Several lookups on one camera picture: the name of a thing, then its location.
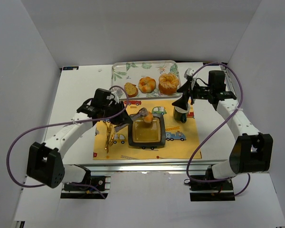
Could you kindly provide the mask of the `small round bun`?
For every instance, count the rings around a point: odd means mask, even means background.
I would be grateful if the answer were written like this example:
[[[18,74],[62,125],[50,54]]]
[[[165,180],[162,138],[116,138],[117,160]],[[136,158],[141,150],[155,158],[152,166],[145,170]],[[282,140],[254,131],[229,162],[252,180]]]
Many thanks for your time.
[[[152,121],[153,121],[153,115],[152,113],[148,113],[146,116],[143,117],[143,121],[146,123],[146,124],[151,124]]]

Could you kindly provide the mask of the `toasted bread slice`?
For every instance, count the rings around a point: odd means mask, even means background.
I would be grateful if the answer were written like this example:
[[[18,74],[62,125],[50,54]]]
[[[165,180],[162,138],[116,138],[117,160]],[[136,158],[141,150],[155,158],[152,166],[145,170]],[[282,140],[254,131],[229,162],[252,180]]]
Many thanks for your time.
[[[138,95],[138,88],[136,87],[136,85],[134,85],[132,83],[127,82],[124,85],[124,89],[125,89],[129,98],[135,97]]]

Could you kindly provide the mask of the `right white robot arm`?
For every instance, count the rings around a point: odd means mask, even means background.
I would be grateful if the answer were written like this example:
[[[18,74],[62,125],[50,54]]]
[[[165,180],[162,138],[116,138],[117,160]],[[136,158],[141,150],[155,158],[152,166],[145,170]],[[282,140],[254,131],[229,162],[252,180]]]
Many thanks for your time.
[[[268,171],[273,138],[261,133],[249,121],[240,108],[241,102],[233,92],[226,90],[225,73],[221,70],[209,71],[205,86],[197,83],[197,73],[190,68],[185,71],[184,77],[186,83],[177,90],[182,96],[172,103],[174,119],[185,123],[190,105],[197,99],[207,100],[223,117],[236,141],[229,159],[211,165],[204,181],[218,182],[242,173]]]

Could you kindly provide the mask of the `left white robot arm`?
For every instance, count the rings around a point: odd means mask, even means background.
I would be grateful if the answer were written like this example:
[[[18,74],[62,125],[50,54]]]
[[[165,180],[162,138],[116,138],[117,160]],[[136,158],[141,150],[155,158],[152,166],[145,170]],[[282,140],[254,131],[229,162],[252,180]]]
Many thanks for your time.
[[[42,184],[56,188],[61,183],[78,186],[90,184],[91,172],[81,165],[64,165],[63,158],[72,145],[97,122],[110,120],[119,131],[140,117],[148,116],[146,108],[128,114],[116,91],[97,89],[93,98],[83,102],[71,122],[42,143],[35,142],[29,148],[27,175]]]

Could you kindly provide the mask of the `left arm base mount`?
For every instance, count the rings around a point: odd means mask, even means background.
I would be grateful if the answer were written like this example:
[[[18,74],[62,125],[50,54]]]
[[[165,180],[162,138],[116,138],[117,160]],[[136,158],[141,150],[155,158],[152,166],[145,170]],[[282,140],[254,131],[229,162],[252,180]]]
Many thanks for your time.
[[[63,184],[60,198],[74,200],[104,200],[108,196],[110,184],[110,176],[91,175],[89,179],[82,183]]]

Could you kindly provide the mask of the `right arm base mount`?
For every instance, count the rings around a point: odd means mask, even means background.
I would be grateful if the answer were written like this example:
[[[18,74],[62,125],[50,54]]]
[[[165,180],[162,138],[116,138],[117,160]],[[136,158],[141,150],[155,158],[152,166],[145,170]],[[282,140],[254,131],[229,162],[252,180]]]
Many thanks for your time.
[[[203,175],[189,175],[189,166],[186,167],[187,179],[184,184],[189,186],[192,202],[234,201],[235,193],[231,179],[215,180],[212,166],[204,171]]]

